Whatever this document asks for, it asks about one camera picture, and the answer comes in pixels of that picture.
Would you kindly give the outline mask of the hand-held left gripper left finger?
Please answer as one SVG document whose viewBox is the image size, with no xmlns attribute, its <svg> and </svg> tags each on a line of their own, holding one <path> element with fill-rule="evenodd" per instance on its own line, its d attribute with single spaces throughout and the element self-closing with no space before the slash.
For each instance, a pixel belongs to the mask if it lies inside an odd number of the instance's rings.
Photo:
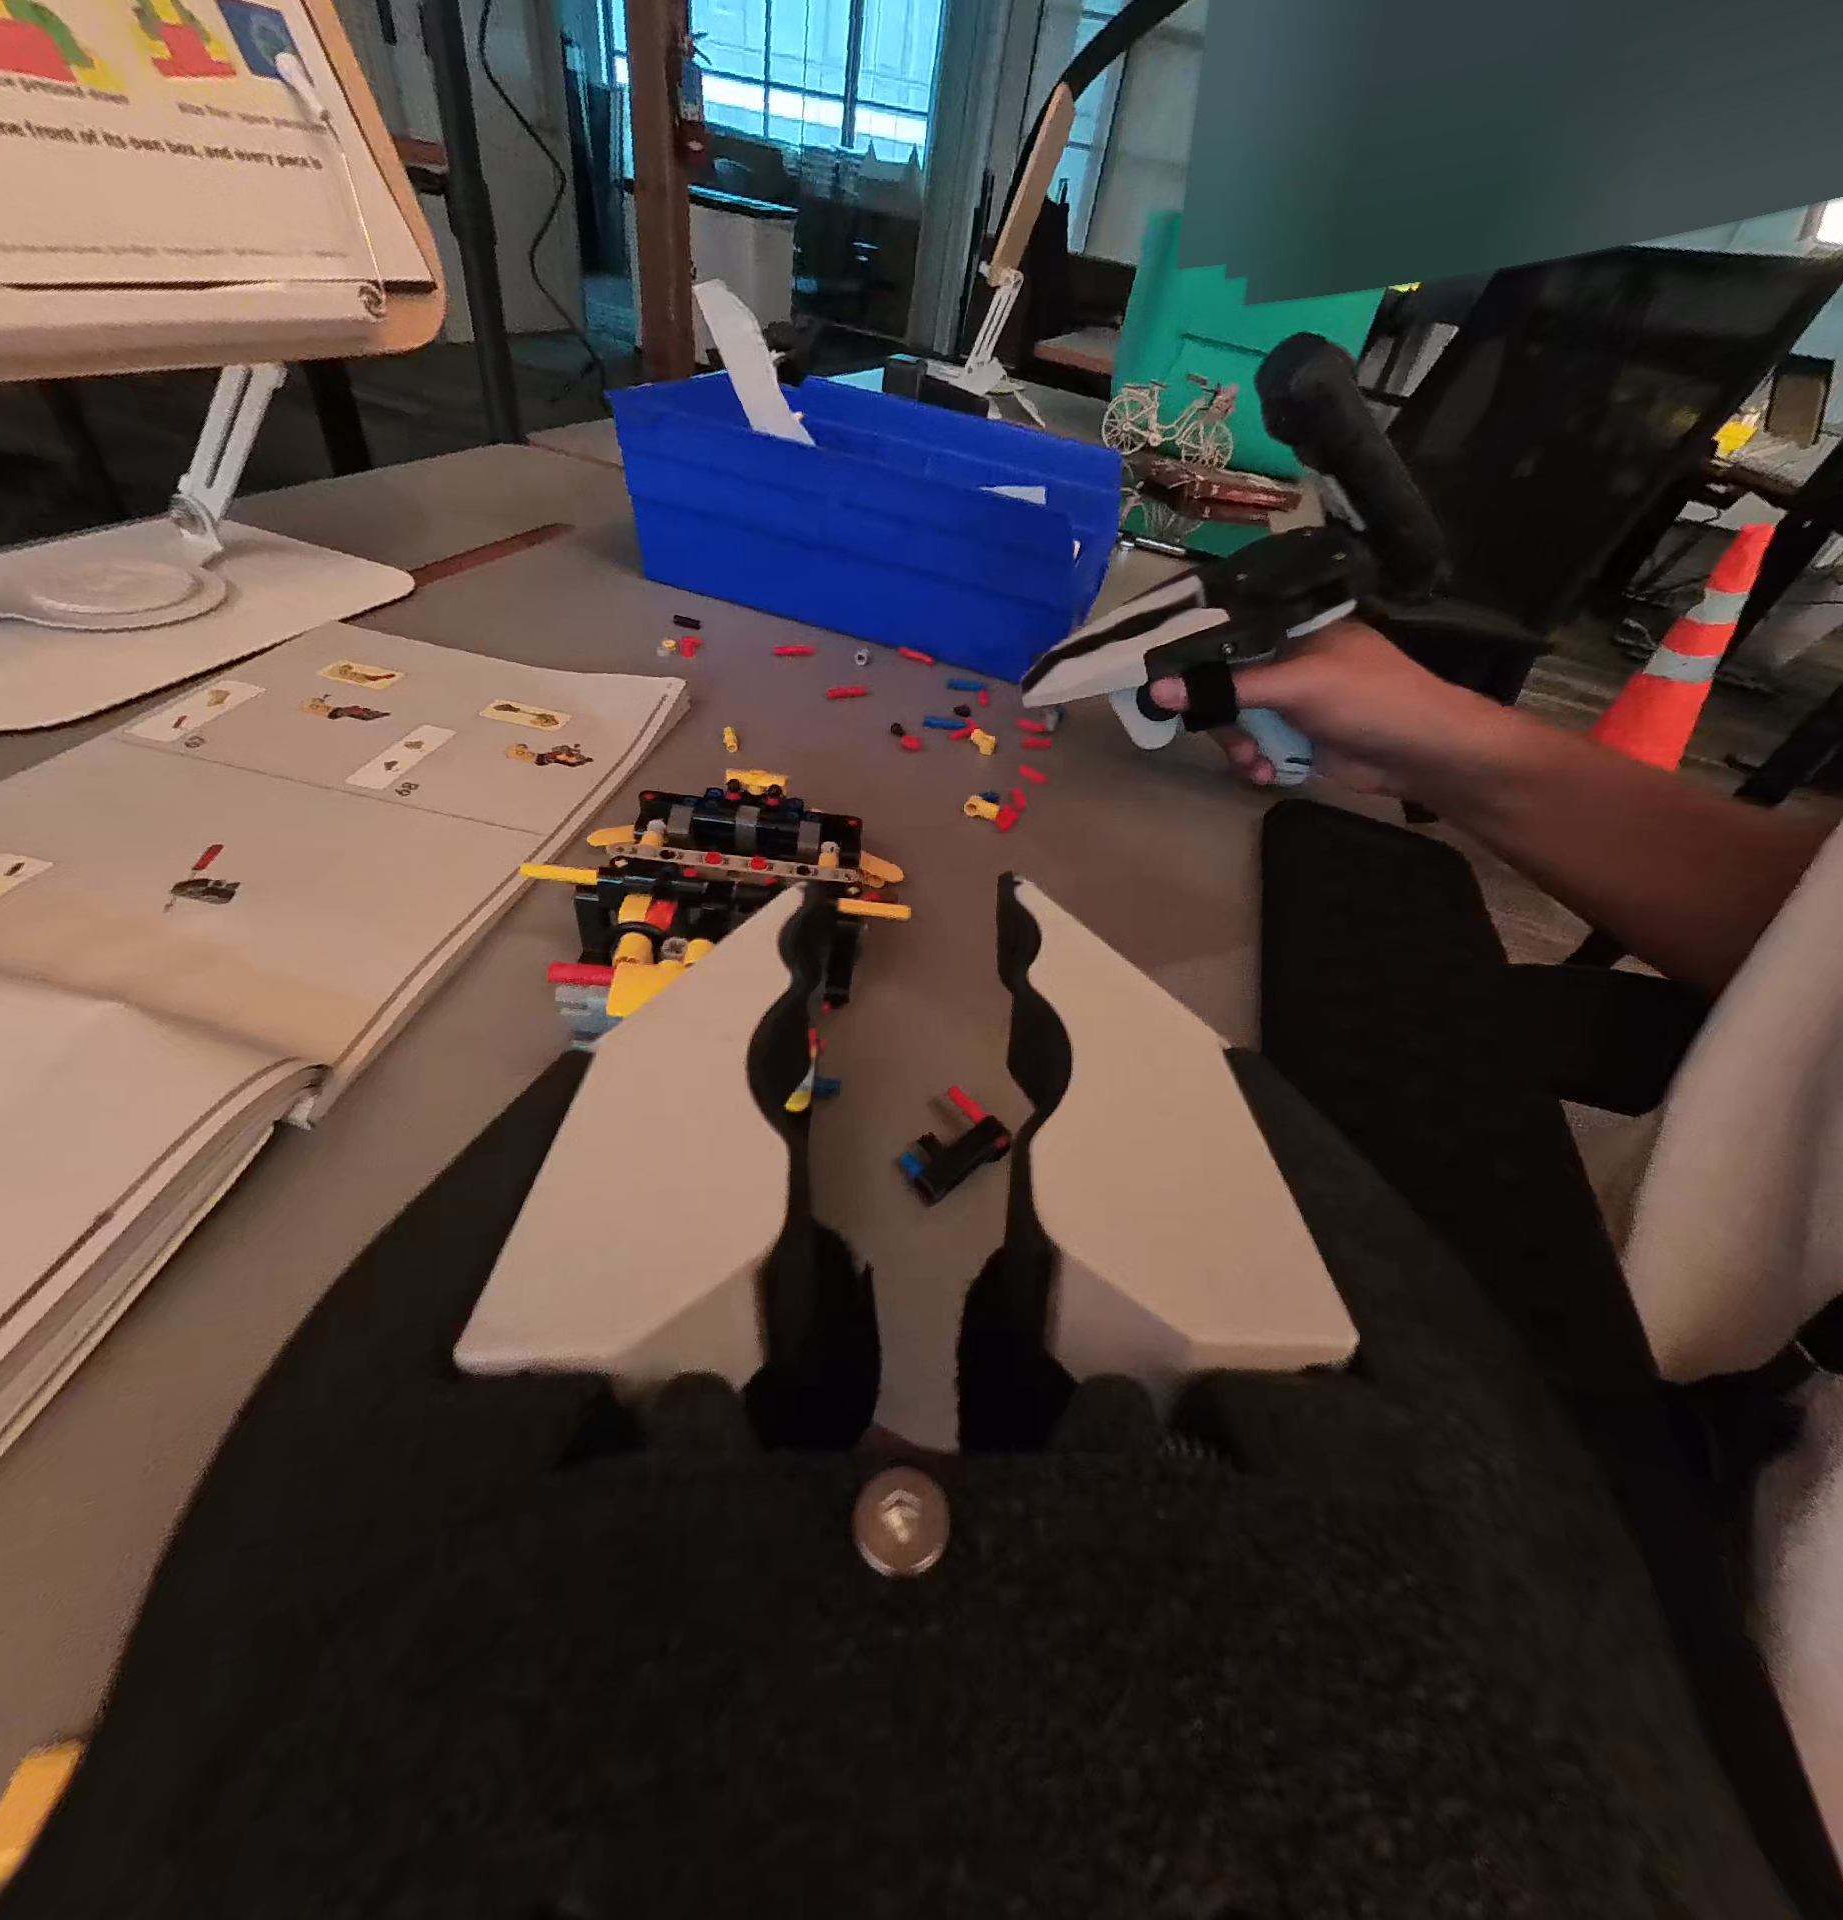
<svg viewBox="0 0 1843 1920">
<path fill-rule="evenodd" d="M 810 1067 L 830 898 L 788 886 L 589 1053 L 454 1338 L 471 1377 L 662 1387 L 765 1364 L 761 1274 L 788 1229 L 788 1095 Z"/>
</svg>

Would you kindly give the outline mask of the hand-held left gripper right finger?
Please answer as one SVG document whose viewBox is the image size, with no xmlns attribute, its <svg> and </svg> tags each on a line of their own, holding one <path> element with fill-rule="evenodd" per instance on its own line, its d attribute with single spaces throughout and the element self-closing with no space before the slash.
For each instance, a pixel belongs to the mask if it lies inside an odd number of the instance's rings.
<svg viewBox="0 0 1843 1920">
<path fill-rule="evenodd" d="M 1072 1377 L 1340 1368 L 1360 1332 L 1225 1039 L 1026 874 L 999 881 L 1029 1099 L 1004 1254 Z"/>
</svg>

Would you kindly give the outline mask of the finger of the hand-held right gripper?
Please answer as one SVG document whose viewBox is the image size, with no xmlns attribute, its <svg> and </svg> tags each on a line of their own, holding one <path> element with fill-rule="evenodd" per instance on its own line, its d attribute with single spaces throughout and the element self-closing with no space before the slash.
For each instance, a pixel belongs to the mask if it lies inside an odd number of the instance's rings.
<svg viewBox="0 0 1843 1920">
<path fill-rule="evenodd" d="M 1182 678 L 1193 667 L 1207 663 L 1172 663 L 1160 655 L 1146 655 L 1145 663 L 1106 656 L 1072 663 L 1031 663 L 1020 682 L 1020 700 L 1023 708 L 1060 708 L 1086 698 L 1110 698 L 1116 693 L 1135 693 L 1160 678 Z"/>
<path fill-rule="evenodd" d="M 1228 614 L 1209 602 L 1203 578 L 1168 578 L 1126 604 L 1090 618 L 1034 663 L 1135 660 L 1160 655 L 1172 663 L 1231 663 Z"/>
</svg>

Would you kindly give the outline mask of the black lego connector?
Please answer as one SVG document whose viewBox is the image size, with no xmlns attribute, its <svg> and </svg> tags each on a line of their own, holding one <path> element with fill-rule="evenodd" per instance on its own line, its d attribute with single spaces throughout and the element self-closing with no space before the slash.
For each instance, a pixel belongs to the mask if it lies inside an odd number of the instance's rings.
<svg viewBox="0 0 1843 1920">
<path fill-rule="evenodd" d="M 1004 1119 L 993 1112 L 988 1112 L 988 1121 L 971 1129 L 959 1121 L 959 1114 L 953 1112 L 945 1095 L 934 1099 L 934 1112 L 951 1119 L 953 1129 L 945 1138 L 919 1133 L 909 1139 L 909 1144 L 922 1144 L 922 1150 L 930 1152 L 930 1172 L 916 1185 L 904 1180 L 909 1193 L 916 1193 L 916 1200 L 930 1209 L 947 1200 L 947 1193 L 962 1188 L 976 1172 L 1004 1162 L 1013 1146 L 1013 1132 L 1004 1124 Z"/>
</svg>

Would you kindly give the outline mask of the lego car model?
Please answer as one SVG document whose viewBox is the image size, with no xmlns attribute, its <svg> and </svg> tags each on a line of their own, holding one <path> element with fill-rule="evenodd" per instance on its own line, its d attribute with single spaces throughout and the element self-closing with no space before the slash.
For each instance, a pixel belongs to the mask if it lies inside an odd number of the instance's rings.
<svg viewBox="0 0 1843 1920">
<path fill-rule="evenodd" d="M 778 894 L 835 900 L 817 1010 L 847 1004 L 861 934 L 908 921 L 904 872 L 864 847 L 855 814 L 814 808 L 768 770 L 728 770 L 700 790 L 645 788 L 635 820 L 594 830 L 591 861 L 523 864 L 564 888 L 580 952 L 549 966 L 556 1007 L 580 1049 L 647 1007 Z"/>
</svg>

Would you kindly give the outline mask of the scattered small lego pieces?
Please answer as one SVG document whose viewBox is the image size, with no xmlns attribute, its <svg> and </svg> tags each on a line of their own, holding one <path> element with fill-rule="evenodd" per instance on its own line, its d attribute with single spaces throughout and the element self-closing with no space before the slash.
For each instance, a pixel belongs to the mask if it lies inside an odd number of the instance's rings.
<svg viewBox="0 0 1843 1920">
<path fill-rule="evenodd" d="M 861 814 L 874 840 L 930 839 L 967 799 L 1051 794 L 1054 732 L 1013 684 L 947 667 L 931 643 L 880 649 L 706 602 L 679 614 L 688 709 L 645 783 L 706 788 L 732 766 Z"/>
</svg>

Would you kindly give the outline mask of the lego instruction booklet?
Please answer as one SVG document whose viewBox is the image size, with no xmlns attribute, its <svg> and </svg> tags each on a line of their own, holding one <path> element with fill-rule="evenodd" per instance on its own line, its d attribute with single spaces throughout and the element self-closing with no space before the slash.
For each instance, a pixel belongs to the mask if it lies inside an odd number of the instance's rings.
<svg viewBox="0 0 1843 1920">
<path fill-rule="evenodd" d="M 0 1455 L 685 700 L 323 625 L 0 780 Z"/>
</svg>

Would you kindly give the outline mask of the person's right hand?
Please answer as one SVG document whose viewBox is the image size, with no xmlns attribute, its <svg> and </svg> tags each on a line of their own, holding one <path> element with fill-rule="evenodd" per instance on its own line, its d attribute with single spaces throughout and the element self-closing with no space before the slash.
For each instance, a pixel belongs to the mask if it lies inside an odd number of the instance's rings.
<svg viewBox="0 0 1843 1920">
<path fill-rule="evenodd" d="M 1239 709 L 1273 709 L 1311 740 L 1312 770 L 1375 799 L 1413 799 L 1488 703 L 1405 656 L 1356 618 L 1296 637 L 1231 670 Z"/>
</svg>

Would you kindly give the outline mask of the miniature bicycle model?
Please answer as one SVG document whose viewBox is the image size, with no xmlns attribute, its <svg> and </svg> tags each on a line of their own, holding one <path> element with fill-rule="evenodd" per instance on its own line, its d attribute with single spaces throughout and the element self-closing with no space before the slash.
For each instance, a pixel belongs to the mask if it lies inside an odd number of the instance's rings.
<svg viewBox="0 0 1843 1920">
<path fill-rule="evenodd" d="M 1132 459 L 1138 451 L 1168 451 L 1182 464 L 1222 471 L 1231 464 L 1236 431 L 1231 415 L 1242 397 L 1239 382 L 1214 382 L 1187 374 L 1190 397 L 1166 415 L 1166 382 L 1126 382 L 1105 407 L 1100 446 Z"/>
</svg>

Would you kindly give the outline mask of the teal container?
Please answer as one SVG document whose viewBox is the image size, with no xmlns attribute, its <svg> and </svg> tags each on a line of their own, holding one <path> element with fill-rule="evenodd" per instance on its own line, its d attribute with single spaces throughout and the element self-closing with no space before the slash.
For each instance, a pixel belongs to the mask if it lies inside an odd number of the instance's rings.
<svg viewBox="0 0 1843 1920">
<path fill-rule="evenodd" d="M 1135 426 L 1162 426 L 1207 391 L 1231 387 L 1225 410 L 1228 468 L 1277 484 L 1299 481 L 1296 456 L 1269 435 L 1255 389 L 1266 351 L 1294 334 L 1316 334 L 1360 361 L 1386 288 L 1288 302 L 1251 302 L 1244 277 L 1179 264 L 1179 211 L 1154 211 L 1120 329 L 1100 438 L 1121 459 L 1156 451 Z"/>
</svg>

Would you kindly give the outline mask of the blue plastic bin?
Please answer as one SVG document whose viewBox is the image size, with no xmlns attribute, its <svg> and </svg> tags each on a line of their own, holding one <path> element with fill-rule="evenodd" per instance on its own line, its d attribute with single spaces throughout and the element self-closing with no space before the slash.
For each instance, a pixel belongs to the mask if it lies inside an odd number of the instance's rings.
<svg viewBox="0 0 1843 1920">
<path fill-rule="evenodd" d="M 1020 682 L 1072 637 L 1120 539 L 1105 446 L 808 378 L 810 443 L 728 374 L 610 397 L 645 576 Z"/>
</svg>

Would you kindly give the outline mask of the orange traffic cone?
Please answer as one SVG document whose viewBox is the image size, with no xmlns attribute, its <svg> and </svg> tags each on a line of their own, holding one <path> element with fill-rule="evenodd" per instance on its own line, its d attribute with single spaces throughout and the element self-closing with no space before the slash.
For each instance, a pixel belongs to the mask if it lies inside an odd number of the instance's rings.
<svg viewBox="0 0 1843 1920">
<path fill-rule="evenodd" d="M 1696 732 L 1714 670 L 1760 578 L 1772 521 L 1732 535 L 1704 595 L 1685 611 L 1615 700 L 1593 719 L 1591 739 L 1629 760 L 1674 774 Z"/>
</svg>

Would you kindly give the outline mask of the desk lamp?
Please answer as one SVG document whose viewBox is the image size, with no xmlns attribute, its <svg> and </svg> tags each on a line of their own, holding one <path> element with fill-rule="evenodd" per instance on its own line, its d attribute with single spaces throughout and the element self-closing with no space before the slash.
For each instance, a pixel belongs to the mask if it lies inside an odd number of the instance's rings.
<svg viewBox="0 0 1843 1920">
<path fill-rule="evenodd" d="M 1045 105 L 1037 108 L 1009 178 L 1001 226 L 994 231 L 993 250 L 979 264 L 979 281 L 988 292 L 981 324 L 976 327 L 962 361 L 940 374 L 953 389 L 971 391 L 981 415 L 988 410 L 993 397 L 999 397 L 1009 381 L 1001 364 L 1001 334 L 1026 283 L 1026 250 L 1037 210 L 1049 198 L 1049 186 L 1068 144 L 1079 96 L 1179 9 L 1182 4 L 1126 4 L 1121 12 L 1106 19 L 1100 30 L 1060 69 Z"/>
</svg>

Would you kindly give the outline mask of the white paper slip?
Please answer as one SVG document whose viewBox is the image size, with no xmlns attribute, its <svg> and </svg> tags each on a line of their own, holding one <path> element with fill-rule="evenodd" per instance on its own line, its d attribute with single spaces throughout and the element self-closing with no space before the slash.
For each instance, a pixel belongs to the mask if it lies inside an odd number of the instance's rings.
<svg viewBox="0 0 1843 1920">
<path fill-rule="evenodd" d="M 752 434 L 768 438 L 814 446 L 800 415 L 788 406 L 772 350 L 754 310 L 719 281 L 691 283 L 695 307 L 707 327 L 719 367 L 732 382 Z"/>
</svg>

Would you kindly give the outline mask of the printed instruction sheet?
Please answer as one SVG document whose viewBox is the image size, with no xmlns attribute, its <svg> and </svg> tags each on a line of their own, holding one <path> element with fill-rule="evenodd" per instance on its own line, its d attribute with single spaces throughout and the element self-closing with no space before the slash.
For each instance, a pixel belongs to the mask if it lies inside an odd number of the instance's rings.
<svg viewBox="0 0 1843 1920">
<path fill-rule="evenodd" d="M 432 283 L 336 24 L 317 4 L 0 4 L 0 287 Z"/>
</svg>

